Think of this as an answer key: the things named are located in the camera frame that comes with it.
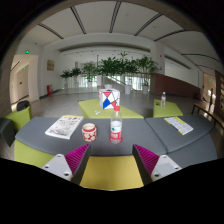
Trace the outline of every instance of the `lime green table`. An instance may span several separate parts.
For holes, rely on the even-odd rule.
[[[172,102],[167,102],[165,107],[160,107],[161,100],[154,100],[153,117],[175,117],[183,116],[179,107]]]
[[[113,109],[102,109],[99,104],[99,99],[79,101],[79,107],[82,111],[84,118],[91,119],[102,119],[102,118],[111,118]],[[122,118],[140,118],[144,119],[140,114],[135,113],[132,110],[129,110],[126,107],[120,105],[120,111]]]

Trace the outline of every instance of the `ceiling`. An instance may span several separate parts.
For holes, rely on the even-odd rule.
[[[92,34],[124,34],[136,38],[155,41],[159,44],[175,50],[183,57],[193,62],[199,69],[207,74],[213,74],[214,70],[223,74],[223,66],[220,59],[205,35],[199,31],[186,29],[167,16],[152,9],[116,1],[99,1],[84,3],[59,11],[43,20],[30,30],[21,40],[41,47],[47,47],[54,43],[64,43],[72,37],[84,38]],[[72,57],[75,61],[84,63],[107,57],[119,57],[119,53],[128,52],[131,59],[143,55],[150,55],[144,50],[128,49],[127,47],[97,49],[76,47],[63,50],[62,53]],[[184,68],[177,61],[166,58],[166,66]]]

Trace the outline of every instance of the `yellow-green chair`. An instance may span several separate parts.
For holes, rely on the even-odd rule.
[[[15,140],[15,161],[43,167],[55,155],[39,151]],[[126,190],[143,187],[135,158],[129,156],[90,156],[80,182],[84,188]]]
[[[31,120],[31,106],[21,111],[14,111],[5,116],[12,120],[15,133],[18,132],[28,121]]]

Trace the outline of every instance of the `newspaper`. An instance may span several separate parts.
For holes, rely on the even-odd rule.
[[[185,123],[178,117],[164,118],[164,120],[173,125],[173,127],[175,127],[182,135],[185,135],[193,130],[189,124]]]
[[[45,131],[45,134],[57,138],[70,139],[82,119],[83,116],[63,115]]]

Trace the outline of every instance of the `paper cup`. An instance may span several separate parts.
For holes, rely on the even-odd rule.
[[[82,126],[82,137],[87,142],[93,142],[97,138],[97,127],[95,124],[87,123]]]

